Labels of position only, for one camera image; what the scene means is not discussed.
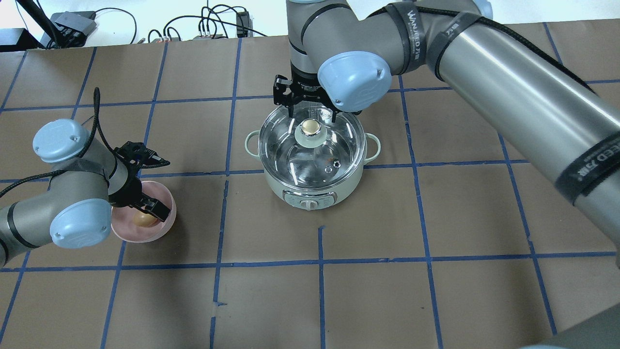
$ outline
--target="tiled surface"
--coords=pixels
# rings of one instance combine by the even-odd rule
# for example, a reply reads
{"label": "tiled surface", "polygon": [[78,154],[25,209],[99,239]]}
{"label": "tiled surface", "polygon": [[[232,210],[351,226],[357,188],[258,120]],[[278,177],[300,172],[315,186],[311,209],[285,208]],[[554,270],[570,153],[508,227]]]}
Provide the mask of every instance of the tiled surface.
{"label": "tiled surface", "polygon": [[620,303],[620,278],[613,257],[540,260],[558,331]]}
{"label": "tiled surface", "polygon": [[[583,48],[565,39],[575,25]],[[617,25],[548,27],[567,66],[620,106]],[[555,56],[545,25],[513,28]],[[50,245],[1,268],[2,348],[516,348],[620,301],[614,247],[508,142],[507,166],[496,131],[426,67],[360,115],[383,151],[357,190],[305,212],[271,192],[243,149],[275,108],[273,76],[290,73],[285,37],[20,62],[0,55],[0,187],[49,170],[33,135],[60,117],[90,127],[99,86],[111,145],[146,141],[172,162],[142,176],[172,191],[178,216],[155,242]]]}

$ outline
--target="gray robot arm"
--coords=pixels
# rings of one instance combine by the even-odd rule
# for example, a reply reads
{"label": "gray robot arm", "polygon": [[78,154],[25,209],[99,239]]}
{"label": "gray robot arm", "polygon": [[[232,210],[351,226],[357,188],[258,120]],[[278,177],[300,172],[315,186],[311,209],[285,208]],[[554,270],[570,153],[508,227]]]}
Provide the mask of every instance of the gray robot arm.
{"label": "gray robot arm", "polygon": [[[98,114],[96,89],[96,127]],[[69,119],[50,122],[37,132],[33,149],[57,175],[50,180],[46,193],[0,207],[2,265],[50,242],[81,248],[103,241],[111,229],[110,206],[131,206],[159,220],[167,218],[169,208],[142,193],[137,172],[169,162],[142,143],[127,142],[112,150],[94,139],[94,132],[95,128],[89,132]]]}
{"label": "gray robot arm", "polygon": [[359,111],[383,97],[391,75],[427,64],[620,248],[620,111],[479,23],[484,2],[395,2],[358,21],[346,1],[287,0],[293,78],[286,98],[276,80],[274,101]]}

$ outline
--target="pot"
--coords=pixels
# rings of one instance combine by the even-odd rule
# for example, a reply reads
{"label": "pot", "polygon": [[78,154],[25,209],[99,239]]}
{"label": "pot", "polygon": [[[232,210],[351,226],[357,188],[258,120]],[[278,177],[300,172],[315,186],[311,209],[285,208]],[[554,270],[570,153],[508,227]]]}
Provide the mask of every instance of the pot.
{"label": "pot", "polygon": [[[316,102],[296,104],[292,117],[280,106],[246,137],[247,153],[262,163],[273,192],[291,206],[310,211],[343,201],[360,182],[364,165],[381,152],[379,139],[364,133],[355,115],[338,113],[335,122],[332,115]],[[258,154],[248,149],[256,135]],[[369,158],[367,138],[378,147]]]}

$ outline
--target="black pole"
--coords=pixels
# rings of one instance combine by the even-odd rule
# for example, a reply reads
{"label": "black pole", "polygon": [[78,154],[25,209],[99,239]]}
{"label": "black pole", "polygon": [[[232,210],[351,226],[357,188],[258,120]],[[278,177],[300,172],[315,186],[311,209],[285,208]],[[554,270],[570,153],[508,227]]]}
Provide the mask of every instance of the black pole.
{"label": "black pole", "polygon": [[26,12],[35,20],[35,22],[43,29],[43,31],[53,40],[58,47],[66,47],[67,40],[64,35],[56,28],[54,23],[45,15],[32,0],[17,0]]}

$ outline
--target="pot handle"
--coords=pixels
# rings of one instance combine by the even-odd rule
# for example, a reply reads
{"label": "pot handle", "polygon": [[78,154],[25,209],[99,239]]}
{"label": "pot handle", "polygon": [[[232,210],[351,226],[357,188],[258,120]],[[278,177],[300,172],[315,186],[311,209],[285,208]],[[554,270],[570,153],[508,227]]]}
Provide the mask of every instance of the pot handle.
{"label": "pot handle", "polygon": [[260,160],[260,156],[256,155],[255,153],[252,153],[248,147],[247,144],[250,143],[250,139],[256,135],[258,135],[260,133],[260,130],[256,130],[256,131],[252,131],[250,132],[249,135],[247,135],[246,137],[246,152],[253,158]]}
{"label": "pot handle", "polygon": [[381,153],[381,141],[379,141],[379,138],[377,138],[377,136],[375,136],[373,134],[369,134],[369,133],[366,133],[366,138],[370,138],[370,139],[374,140],[375,143],[377,143],[377,152],[373,156],[371,156],[369,158],[365,158],[364,159],[364,165],[369,163],[369,162],[371,162],[371,161],[373,161],[374,159],[376,159],[377,156],[379,156],[379,154]]}

